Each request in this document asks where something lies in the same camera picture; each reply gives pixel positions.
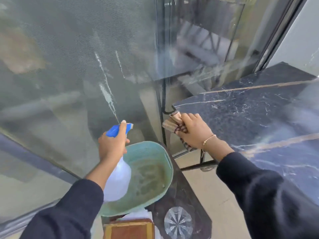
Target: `wall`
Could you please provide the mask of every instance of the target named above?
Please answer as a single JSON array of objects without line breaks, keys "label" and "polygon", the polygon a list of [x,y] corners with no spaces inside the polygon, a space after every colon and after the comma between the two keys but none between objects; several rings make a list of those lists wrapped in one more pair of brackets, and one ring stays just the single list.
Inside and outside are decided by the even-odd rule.
[{"label": "wall", "polygon": [[319,0],[307,0],[267,67],[286,62],[319,75]]}]

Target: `black sleeve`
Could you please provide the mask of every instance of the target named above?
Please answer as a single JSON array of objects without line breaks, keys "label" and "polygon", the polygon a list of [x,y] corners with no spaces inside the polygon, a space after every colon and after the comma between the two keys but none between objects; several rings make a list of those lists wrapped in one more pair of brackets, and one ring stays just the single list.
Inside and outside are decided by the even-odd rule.
[{"label": "black sleeve", "polygon": [[235,194],[252,239],[319,238],[319,206],[277,172],[234,152],[216,173]]},{"label": "black sleeve", "polygon": [[75,182],[53,207],[38,212],[20,239],[91,238],[90,229],[103,203],[103,191],[93,181]]}]

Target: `gold bracelet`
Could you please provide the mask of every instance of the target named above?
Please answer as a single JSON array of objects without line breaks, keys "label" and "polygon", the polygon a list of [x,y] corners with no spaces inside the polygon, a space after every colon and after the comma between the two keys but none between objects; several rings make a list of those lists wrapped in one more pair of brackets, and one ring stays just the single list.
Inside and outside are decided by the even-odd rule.
[{"label": "gold bracelet", "polygon": [[207,138],[207,139],[203,142],[203,148],[202,148],[202,150],[204,150],[205,143],[206,143],[209,139],[211,139],[212,137],[216,137],[216,134],[214,134],[213,136]]}]

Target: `hand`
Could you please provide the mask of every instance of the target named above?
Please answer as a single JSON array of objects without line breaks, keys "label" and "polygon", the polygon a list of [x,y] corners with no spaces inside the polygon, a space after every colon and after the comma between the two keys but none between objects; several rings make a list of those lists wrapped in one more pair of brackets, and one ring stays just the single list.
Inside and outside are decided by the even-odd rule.
[{"label": "hand", "polygon": [[100,136],[99,142],[99,155],[100,160],[114,159],[117,162],[127,153],[125,143],[129,143],[130,140],[126,139],[126,121],[123,120],[119,127],[119,133],[116,137],[106,136],[106,132]]},{"label": "hand", "polygon": [[188,133],[177,131],[176,134],[191,147],[202,149],[204,141],[214,135],[212,130],[199,114],[182,113],[181,118],[186,125]]}]

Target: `green bucket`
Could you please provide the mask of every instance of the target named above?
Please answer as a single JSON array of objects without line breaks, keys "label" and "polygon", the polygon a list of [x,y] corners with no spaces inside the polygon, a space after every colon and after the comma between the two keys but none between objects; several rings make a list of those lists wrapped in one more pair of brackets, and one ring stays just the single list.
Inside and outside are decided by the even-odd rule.
[{"label": "green bucket", "polygon": [[128,191],[117,201],[102,205],[99,215],[112,217],[144,208],[162,198],[173,179],[173,165],[165,148],[144,141],[126,147],[124,161],[131,167]]}]

